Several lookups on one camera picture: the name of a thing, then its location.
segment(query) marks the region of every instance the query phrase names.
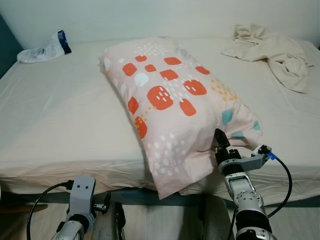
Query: beige cloth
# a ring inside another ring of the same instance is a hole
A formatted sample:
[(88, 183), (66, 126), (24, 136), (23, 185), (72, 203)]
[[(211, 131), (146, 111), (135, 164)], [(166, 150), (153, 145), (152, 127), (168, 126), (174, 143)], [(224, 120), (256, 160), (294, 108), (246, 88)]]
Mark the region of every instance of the beige cloth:
[(306, 93), (308, 62), (304, 50), (293, 39), (266, 33), (263, 26), (236, 25), (233, 45), (221, 53), (245, 61), (267, 59), (274, 76), (288, 89)]

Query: mattress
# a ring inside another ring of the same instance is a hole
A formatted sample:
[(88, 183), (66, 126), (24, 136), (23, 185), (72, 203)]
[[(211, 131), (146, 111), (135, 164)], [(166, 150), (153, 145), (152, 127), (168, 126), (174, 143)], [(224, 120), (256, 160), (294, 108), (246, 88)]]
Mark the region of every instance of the mattress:
[[(308, 94), (286, 89), (264, 61), (220, 54), (230, 38), (178, 41), (229, 85), (260, 117), (265, 144), (289, 167), (290, 200), (320, 195), (320, 52), (302, 41)], [(154, 189), (145, 154), (125, 108), (99, 72), (98, 55), (123, 40), (71, 44), (72, 53), (36, 64), (16, 62), (0, 80), (0, 185), (40, 193), (78, 175), (96, 178), (95, 193), (124, 187)], [(268, 161), (250, 173), (266, 204), (281, 202), (286, 172)], [(180, 191), (229, 198), (217, 172)]]

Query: wooden floor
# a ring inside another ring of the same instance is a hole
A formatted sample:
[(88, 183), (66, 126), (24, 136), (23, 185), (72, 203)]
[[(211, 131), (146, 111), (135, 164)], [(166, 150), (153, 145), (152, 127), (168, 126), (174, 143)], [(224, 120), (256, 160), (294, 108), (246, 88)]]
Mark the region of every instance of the wooden floor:
[[(64, 220), (67, 208), (67, 204), (51, 203), (47, 209), (36, 212), (32, 217), (31, 239), (50, 240)], [(196, 207), (124, 205), (123, 209), (127, 240), (201, 239), (202, 225)], [(25, 240), (26, 218), (27, 214), (19, 213), (0, 215), (0, 240)], [(283, 208), (270, 223), (278, 240), (320, 240), (320, 208)]]

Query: pink pillowcase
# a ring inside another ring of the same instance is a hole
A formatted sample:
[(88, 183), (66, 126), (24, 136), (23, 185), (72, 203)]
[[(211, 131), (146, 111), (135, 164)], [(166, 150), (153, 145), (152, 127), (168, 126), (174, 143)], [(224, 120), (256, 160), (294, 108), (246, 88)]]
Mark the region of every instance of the pink pillowcase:
[(259, 119), (170, 37), (106, 49), (100, 70), (127, 106), (161, 199), (213, 171), (209, 149), (216, 128), (234, 146), (260, 141)]

